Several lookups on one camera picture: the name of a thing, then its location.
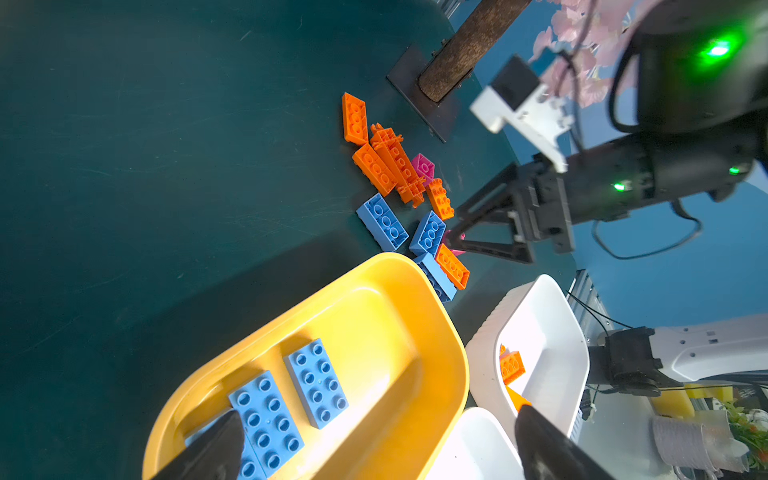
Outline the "light blue lego brick side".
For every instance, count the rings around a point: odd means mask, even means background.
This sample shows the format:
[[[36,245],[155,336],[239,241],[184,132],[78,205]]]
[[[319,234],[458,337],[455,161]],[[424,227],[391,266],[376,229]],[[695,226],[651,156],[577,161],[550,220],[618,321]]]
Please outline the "light blue lego brick side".
[[[431,254],[419,255],[414,262],[425,273],[441,302],[446,303],[454,299],[457,293],[456,287]]]

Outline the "orange lego plate bottom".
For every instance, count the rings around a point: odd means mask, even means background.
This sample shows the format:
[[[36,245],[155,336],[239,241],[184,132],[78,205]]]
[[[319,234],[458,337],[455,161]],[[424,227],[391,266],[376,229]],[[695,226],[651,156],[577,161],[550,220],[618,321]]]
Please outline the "orange lego plate bottom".
[[[458,290],[465,290],[469,281],[469,269],[446,245],[441,244],[436,255],[436,261],[445,275]]]

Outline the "blue lego brick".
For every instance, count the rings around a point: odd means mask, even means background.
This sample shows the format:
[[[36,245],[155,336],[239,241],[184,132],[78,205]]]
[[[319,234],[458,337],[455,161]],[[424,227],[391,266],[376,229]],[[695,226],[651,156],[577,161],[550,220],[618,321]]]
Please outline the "blue lego brick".
[[[409,245],[409,250],[416,256],[429,254],[435,257],[445,230],[445,223],[433,210],[430,210],[420,221],[413,240]]]
[[[218,418],[212,420],[208,424],[204,425],[196,432],[190,434],[185,438],[185,446],[190,447],[199,437],[201,437],[207,430],[209,430],[216,422]],[[240,471],[237,477],[238,480],[266,480],[267,477],[261,466],[258,457],[251,446],[248,438],[245,438],[243,444],[243,450],[241,454]]]
[[[356,214],[384,252],[396,252],[409,238],[380,193],[364,202]]]
[[[310,424],[323,429],[349,407],[321,339],[284,357],[284,363]]]
[[[235,388],[228,398],[241,417],[246,440],[267,478],[305,446],[270,371]]]

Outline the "orange lego brick cluster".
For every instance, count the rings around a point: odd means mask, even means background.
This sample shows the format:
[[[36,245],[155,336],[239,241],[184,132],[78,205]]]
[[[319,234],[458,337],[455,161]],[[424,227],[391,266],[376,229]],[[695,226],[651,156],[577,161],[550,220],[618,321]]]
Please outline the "orange lego brick cluster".
[[[525,405],[531,406],[531,402],[529,400],[511,389],[509,386],[506,386],[506,391],[516,412],[520,412],[521,408]]]

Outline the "orange lego pile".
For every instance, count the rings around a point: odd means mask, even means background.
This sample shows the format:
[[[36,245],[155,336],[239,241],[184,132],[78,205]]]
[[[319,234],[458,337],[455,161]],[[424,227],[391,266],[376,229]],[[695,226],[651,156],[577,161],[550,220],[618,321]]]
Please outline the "orange lego pile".
[[[371,131],[369,143],[353,154],[354,164],[382,197],[396,192],[404,204],[419,207],[425,201],[425,178],[406,154],[403,137],[380,124],[373,124]]]

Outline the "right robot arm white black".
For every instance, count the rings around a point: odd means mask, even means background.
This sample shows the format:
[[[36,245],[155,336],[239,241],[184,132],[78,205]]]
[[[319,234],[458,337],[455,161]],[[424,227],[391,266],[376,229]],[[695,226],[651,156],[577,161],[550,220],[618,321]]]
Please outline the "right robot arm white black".
[[[636,121],[619,137],[570,156],[557,140],[578,122],[540,73],[555,59],[511,58],[472,104],[490,131],[513,126],[537,148],[457,211],[444,234],[454,250],[518,263],[532,245],[574,248],[577,224],[598,226],[667,203],[686,217],[685,197],[730,196],[767,161],[767,5],[763,1],[662,1],[640,21],[617,66],[636,73]]]

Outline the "orange lego plate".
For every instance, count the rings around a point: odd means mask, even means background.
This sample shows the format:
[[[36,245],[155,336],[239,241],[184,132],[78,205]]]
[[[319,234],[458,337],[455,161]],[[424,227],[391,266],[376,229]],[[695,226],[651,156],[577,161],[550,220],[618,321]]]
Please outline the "orange lego plate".
[[[502,381],[506,386],[511,385],[526,373],[520,352],[510,350],[504,345],[499,349],[499,368]]]
[[[426,185],[426,193],[434,213],[442,221],[454,217],[454,209],[452,208],[450,199],[447,196],[447,191],[443,187],[443,182],[440,178],[435,178]]]
[[[465,290],[469,281],[469,269],[446,245],[441,244],[436,255],[436,261],[445,275],[458,290]]]
[[[345,92],[342,96],[343,136],[347,142],[363,146],[369,141],[367,109],[363,100]]]

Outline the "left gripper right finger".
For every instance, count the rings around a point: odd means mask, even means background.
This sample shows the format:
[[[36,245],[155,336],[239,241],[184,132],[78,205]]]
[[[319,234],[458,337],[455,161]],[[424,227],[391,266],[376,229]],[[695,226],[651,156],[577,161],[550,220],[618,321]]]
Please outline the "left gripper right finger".
[[[613,480],[531,405],[520,408],[514,434],[526,479]]]

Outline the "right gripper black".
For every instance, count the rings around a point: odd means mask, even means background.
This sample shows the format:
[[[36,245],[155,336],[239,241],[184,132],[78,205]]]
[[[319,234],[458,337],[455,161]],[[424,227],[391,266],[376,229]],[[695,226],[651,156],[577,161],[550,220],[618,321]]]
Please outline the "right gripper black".
[[[512,198],[510,208],[509,192]],[[550,240],[556,252],[573,252],[572,220],[564,178],[542,154],[530,163],[508,165],[455,209],[454,235],[465,233],[460,249],[467,253],[533,264],[531,244]],[[471,240],[467,234],[478,227],[502,227],[507,242]]]

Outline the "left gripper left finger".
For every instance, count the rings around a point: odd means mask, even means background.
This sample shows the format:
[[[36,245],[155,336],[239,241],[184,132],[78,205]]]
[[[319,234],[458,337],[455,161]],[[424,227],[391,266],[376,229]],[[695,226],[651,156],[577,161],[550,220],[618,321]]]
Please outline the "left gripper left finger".
[[[154,479],[236,480],[240,474],[245,432],[238,412],[221,416]]]

